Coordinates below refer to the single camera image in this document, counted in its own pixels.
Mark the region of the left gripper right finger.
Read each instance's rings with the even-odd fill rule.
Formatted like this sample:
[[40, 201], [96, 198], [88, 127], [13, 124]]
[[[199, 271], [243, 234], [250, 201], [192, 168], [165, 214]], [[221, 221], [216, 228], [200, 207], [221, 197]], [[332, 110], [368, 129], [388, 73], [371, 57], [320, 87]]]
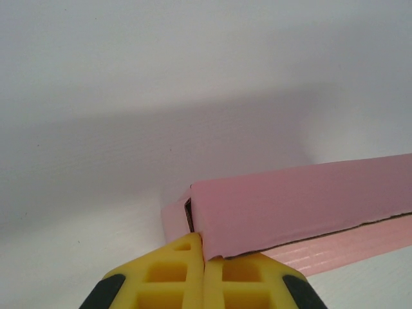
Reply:
[[258, 253], [207, 261], [203, 278], [203, 307], [322, 309], [327, 306], [302, 273]]

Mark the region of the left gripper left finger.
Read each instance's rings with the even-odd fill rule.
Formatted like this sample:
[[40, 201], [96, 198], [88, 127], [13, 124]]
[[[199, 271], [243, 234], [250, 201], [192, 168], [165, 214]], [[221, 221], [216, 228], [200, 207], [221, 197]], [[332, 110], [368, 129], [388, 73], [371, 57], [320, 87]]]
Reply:
[[201, 237], [187, 234], [110, 270], [81, 308], [202, 308]]

